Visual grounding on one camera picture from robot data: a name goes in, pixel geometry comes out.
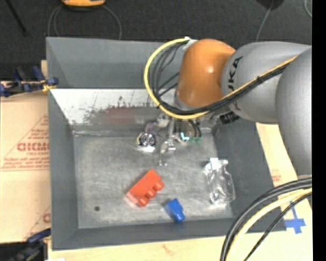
red lego brick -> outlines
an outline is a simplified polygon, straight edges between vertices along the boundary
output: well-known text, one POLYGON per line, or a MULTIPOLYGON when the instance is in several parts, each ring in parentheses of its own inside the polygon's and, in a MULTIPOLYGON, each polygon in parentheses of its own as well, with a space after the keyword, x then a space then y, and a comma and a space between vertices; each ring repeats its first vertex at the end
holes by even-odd
POLYGON ((127 196, 135 204, 144 207, 149 198, 153 198, 158 190, 164 187, 161 176, 151 168, 135 185, 127 192, 127 196))

blue clamp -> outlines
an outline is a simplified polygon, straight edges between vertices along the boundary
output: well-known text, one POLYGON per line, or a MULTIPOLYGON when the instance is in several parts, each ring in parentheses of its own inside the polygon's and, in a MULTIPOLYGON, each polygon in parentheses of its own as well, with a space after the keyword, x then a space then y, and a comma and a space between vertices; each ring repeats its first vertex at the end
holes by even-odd
POLYGON ((175 219, 176 222, 182 222, 185 219, 185 215, 183 213, 184 209, 176 198, 165 204, 164 208, 168 215, 175 219))
POLYGON ((14 80, 6 86, 0 84, 0 97, 9 97, 15 94, 46 90, 47 87, 56 86, 59 83, 57 77, 45 78, 38 66, 33 66, 33 74, 37 81, 27 81, 26 75, 21 67, 18 67, 13 74, 14 80))
POLYGON ((29 244, 33 244, 33 243, 36 243, 48 236, 51 236, 51 229, 48 228, 48 229, 45 229, 45 230, 42 230, 40 232, 37 232, 35 233, 34 235, 30 236, 28 239, 27 239, 27 243, 29 244))

blue lego brick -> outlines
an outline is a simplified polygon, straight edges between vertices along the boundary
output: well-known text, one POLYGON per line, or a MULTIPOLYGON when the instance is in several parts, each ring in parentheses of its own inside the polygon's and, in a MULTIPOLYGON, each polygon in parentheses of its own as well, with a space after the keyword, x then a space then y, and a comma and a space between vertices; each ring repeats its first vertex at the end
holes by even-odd
POLYGON ((165 204, 164 208, 168 215, 175 219, 176 222, 181 222, 185 219, 185 215, 183 213, 184 209, 176 198, 165 204))

kuka logo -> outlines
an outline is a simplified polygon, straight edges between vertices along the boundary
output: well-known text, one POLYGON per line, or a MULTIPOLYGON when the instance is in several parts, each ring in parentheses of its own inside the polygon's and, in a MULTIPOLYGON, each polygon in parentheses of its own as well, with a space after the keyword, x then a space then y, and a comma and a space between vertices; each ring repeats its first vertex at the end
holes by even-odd
POLYGON ((23 142, 17 144, 17 150, 21 152, 29 151, 49 151, 49 143, 43 142, 23 142))
MULTIPOLYGON (((237 70, 237 67, 238 67, 238 63, 240 61, 240 59, 243 58, 243 56, 240 56, 239 58, 235 59, 234 62, 233 62, 233 67, 234 67, 234 70, 230 70, 229 71, 229 79, 228 79, 228 89, 230 89, 232 92, 234 91, 234 79, 233 79, 233 76, 235 76, 235 72, 237 70)), ((241 111, 241 109, 238 107, 238 103, 237 101, 235 101, 233 103, 235 109, 241 111)))

clear plastic bag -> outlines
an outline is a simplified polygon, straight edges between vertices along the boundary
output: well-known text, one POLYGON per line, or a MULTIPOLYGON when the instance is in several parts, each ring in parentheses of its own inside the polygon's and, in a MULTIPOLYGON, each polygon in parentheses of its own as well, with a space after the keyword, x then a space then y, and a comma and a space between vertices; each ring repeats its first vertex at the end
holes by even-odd
POLYGON ((230 203, 235 199, 233 180, 226 169, 227 165, 227 159, 210 158, 204 167, 210 189, 211 204, 230 203))

